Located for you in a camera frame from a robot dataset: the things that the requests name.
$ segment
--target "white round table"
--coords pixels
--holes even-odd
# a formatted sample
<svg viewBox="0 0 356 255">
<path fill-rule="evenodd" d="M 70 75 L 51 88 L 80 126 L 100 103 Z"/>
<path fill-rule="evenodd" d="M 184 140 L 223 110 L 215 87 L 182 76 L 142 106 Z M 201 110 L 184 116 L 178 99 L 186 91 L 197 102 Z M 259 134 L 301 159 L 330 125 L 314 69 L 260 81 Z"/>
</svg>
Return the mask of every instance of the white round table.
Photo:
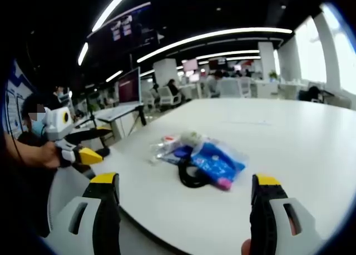
<svg viewBox="0 0 356 255">
<path fill-rule="evenodd" d="M 249 157 L 230 192 L 189 189 L 177 167 L 149 164 L 150 144 L 192 129 Z M 251 178 L 278 179 L 315 217 L 328 239 L 356 192 L 356 112 L 319 103 L 277 99 L 192 101 L 112 147 L 96 173 L 120 174 L 121 207 L 168 244 L 194 255 L 239 254 L 250 238 Z"/>
</svg>

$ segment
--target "white column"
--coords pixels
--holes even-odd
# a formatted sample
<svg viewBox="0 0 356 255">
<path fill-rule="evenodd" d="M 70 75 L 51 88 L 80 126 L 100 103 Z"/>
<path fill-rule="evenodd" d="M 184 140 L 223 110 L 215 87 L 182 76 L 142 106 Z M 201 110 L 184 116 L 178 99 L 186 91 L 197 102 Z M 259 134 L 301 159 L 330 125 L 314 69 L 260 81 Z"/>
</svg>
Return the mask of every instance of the white column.
<svg viewBox="0 0 356 255">
<path fill-rule="evenodd" d="M 170 79 L 179 82 L 177 74 L 177 63 L 175 59 L 163 59 L 154 63 L 154 70 L 157 84 L 162 87 L 168 83 Z"/>
<path fill-rule="evenodd" d="M 332 91 L 338 91 L 340 90 L 340 71 L 332 33 L 322 13 L 314 18 L 314 23 L 323 46 L 325 66 L 327 69 L 327 88 Z"/>
<path fill-rule="evenodd" d="M 258 49 L 260 50 L 263 79 L 269 79 L 269 73 L 276 71 L 273 44 L 272 42 L 258 42 Z"/>
</svg>

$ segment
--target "potted plant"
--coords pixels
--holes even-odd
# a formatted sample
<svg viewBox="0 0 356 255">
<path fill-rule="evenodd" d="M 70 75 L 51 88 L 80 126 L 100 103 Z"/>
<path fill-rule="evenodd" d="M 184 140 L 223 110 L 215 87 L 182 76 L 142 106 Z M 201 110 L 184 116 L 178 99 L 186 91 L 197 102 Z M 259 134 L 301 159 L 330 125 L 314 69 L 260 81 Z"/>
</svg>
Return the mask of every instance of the potted plant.
<svg viewBox="0 0 356 255">
<path fill-rule="evenodd" d="M 277 75 L 276 71 L 272 70 L 269 73 L 269 78 L 270 78 L 271 81 L 277 81 L 278 75 Z"/>
</svg>

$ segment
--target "window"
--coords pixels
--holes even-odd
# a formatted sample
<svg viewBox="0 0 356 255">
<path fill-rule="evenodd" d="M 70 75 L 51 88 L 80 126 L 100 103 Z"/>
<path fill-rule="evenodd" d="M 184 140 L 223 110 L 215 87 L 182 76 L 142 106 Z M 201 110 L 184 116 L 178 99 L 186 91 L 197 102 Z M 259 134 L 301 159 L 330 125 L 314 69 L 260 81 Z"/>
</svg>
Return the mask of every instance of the window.
<svg viewBox="0 0 356 255">
<path fill-rule="evenodd" d="M 323 4 L 322 10 L 335 43 L 341 89 L 356 94 L 356 53 L 346 31 L 343 29 L 347 27 L 347 24 L 342 18 L 340 18 L 340 22 L 338 21 L 336 16 L 341 16 L 332 5 Z"/>
<path fill-rule="evenodd" d="M 309 17 L 295 30 L 295 37 L 300 60 L 301 78 L 313 82 L 326 83 L 327 70 L 323 47 L 312 17 Z"/>
<path fill-rule="evenodd" d="M 274 64 L 276 66 L 276 74 L 280 75 L 279 57 L 278 57 L 278 51 L 276 49 L 273 52 L 273 56 L 274 56 Z"/>
</svg>

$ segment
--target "blue packaging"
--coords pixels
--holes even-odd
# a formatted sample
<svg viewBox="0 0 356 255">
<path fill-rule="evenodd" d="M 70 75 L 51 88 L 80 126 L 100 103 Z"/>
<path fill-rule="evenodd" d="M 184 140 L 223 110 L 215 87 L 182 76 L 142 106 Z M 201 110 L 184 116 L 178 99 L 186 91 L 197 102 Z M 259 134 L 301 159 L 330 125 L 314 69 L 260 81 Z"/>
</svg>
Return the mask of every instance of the blue packaging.
<svg viewBox="0 0 356 255">
<path fill-rule="evenodd" d="M 235 151 L 212 139 L 194 148 L 191 161 L 224 190 L 231 188 L 236 176 L 245 168 Z"/>
</svg>

